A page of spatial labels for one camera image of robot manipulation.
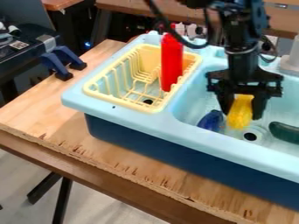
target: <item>yellow sponge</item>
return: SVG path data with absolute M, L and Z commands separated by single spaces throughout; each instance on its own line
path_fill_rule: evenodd
M 243 130 L 253 118 L 251 94 L 238 94 L 226 119 L 226 124 L 235 130 Z

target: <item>green object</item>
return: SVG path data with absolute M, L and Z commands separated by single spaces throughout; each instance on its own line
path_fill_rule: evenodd
M 274 137 L 289 143 L 299 144 L 299 128 L 282 122 L 272 122 L 269 124 L 269 129 Z

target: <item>yellow object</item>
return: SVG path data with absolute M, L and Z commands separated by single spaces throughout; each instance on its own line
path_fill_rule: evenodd
M 251 94 L 238 94 L 234 100 L 231 110 L 227 115 L 227 125 L 235 130 L 243 130 L 253 119 L 253 110 L 251 100 L 254 98 Z
M 140 44 L 124 53 L 83 86 L 86 95 L 144 113 L 156 113 L 167 105 L 200 64 L 201 57 L 184 52 L 183 76 L 170 92 L 160 85 L 161 47 Z

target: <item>yellow dish rack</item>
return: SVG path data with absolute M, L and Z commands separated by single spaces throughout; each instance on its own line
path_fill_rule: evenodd
M 83 92 L 143 113 L 156 113 L 164 109 L 200 63 L 199 55 L 184 52 L 183 76 L 170 92 L 164 92 L 160 85 L 161 47 L 140 44 L 87 81 Z

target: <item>drain hole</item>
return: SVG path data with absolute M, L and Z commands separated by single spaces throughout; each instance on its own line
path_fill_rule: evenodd
M 153 103 L 153 101 L 152 100 L 150 100 L 150 99 L 148 99 L 148 100 L 145 100 L 145 101 L 143 101 L 144 103 L 146 103 L 146 104 L 152 104 Z
M 246 140 L 248 140 L 248 141 L 255 141 L 256 135 L 254 133 L 247 132 L 244 134 L 244 138 L 246 138 Z

